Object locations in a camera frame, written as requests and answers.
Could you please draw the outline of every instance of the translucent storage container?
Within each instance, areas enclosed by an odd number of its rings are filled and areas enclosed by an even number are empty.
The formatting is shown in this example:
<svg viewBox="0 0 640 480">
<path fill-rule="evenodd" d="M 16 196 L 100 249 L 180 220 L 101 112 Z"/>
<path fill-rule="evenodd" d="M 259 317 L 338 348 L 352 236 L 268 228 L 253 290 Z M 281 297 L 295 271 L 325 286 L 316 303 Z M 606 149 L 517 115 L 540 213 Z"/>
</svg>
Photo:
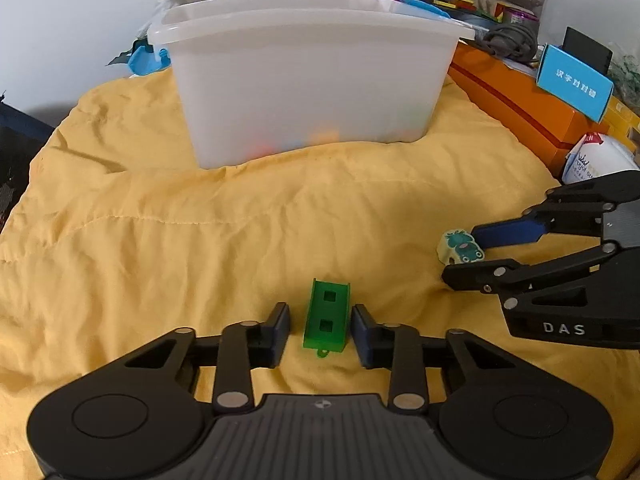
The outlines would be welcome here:
<svg viewBox="0 0 640 480">
<path fill-rule="evenodd" d="M 202 168 L 322 142 L 416 140 L 458 38 L 473 36 L 393 0 L 208 0 L 149 31 L 169 50 Z"/>
</svg>

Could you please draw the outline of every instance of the yellow fabric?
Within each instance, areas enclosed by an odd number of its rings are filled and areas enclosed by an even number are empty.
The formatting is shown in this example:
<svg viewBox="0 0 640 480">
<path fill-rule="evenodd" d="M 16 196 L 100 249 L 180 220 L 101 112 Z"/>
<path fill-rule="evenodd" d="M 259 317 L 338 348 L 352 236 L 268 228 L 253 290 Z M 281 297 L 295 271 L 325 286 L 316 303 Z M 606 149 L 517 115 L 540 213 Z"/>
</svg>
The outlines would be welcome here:
<svg viewBox="0 0 640 480">
<path fill-rule="evenodd" d="M 444 231 L 516 216 L 556 185 L 450 82 L 413 144 L 328 144 L 202 171 L 171 72 L 119 80 L 81 99 L 31 173 L 0 236 L 2 479 L 40 477 L 25 423 L 52 389 L 175 327 L 217 334 L 278 301 L 291 306 L 292 335 L 280 368 L 254 374 L 258 397 L 384 396 L 388 372 L 363 370 L 351 343 L 322 360 L 302 348 L 313 278 L 350 282 L 380 322 L 431 336 L 465 328 L 599 398 L 616 427 L 603 480 L 640 449 L 638 352 L 512 338 L 495 296 L 440 281 Z M 592 243 L 549 236 L 487 256 L 533 263 Z"/>
</svg>

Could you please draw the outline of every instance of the black cable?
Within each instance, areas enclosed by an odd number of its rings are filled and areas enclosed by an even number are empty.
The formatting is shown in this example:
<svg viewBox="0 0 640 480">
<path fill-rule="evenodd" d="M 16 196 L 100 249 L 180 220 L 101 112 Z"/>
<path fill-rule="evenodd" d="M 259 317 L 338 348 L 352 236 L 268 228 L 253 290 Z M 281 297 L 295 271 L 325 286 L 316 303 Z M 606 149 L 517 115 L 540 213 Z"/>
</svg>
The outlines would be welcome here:
<svg viewBox="0 0 640 480">
<path fill-rule="evenodd" d="M 538 53 L 538 37 L 521 23 L 496 25 L 482 40 L 476 40 L 476 45 L 492 56 L 507 57 L 524 64 L 533 61 Z"/>
</svg>

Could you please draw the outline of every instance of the blue box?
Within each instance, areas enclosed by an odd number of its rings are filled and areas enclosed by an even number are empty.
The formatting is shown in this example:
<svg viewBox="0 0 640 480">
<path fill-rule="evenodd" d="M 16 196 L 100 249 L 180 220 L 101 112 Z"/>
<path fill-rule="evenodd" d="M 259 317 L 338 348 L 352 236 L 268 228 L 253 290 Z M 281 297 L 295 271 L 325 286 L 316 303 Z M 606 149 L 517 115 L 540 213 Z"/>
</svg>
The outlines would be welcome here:
<svg viewBox="0 0 640 480">
<path fill-rule="evenodd" d="M 547 45 L 537 85 L 599 123 L 613 94 L 613 82 L 564 50 Z"/>
</svg>

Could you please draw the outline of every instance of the frog eraser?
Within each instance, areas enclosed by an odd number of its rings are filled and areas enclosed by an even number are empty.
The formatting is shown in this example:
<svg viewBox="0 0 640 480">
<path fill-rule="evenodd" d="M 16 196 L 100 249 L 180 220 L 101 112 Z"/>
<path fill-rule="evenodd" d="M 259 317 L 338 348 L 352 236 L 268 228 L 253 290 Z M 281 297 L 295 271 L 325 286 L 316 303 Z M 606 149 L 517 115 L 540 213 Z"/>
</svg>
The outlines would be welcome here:
<svg viewBox="0 0 640 480">
<path fill-rule="evenodd" d="M 470 264 L 484 260 L 484 251 L 472 235 L 462 229 L 444 233 L 437 251 L 438 258 L 445 265 Z"/>
</svg>

